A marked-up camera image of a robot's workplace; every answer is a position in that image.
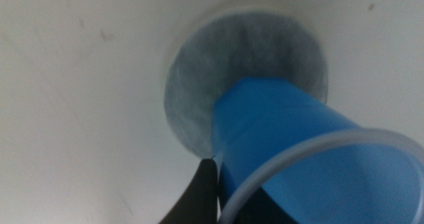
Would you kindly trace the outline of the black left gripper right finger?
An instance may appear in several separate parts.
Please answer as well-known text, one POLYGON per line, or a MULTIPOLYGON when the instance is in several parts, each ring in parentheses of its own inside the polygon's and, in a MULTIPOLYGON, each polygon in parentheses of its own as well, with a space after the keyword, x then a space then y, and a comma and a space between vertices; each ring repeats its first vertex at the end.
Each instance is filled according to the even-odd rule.
POLYGON ((265 191, 259 188, 237 215, 237 224, 297 224, 265 191))

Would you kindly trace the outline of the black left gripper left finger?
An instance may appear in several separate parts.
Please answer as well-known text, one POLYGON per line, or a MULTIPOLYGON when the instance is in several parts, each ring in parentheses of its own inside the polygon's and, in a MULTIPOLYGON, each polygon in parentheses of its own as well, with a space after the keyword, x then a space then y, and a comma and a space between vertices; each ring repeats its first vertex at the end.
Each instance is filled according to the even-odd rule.
POLYGON ((203 159, 182 196, 160 221, 160 224, 216 224, 217 165, 203 159))

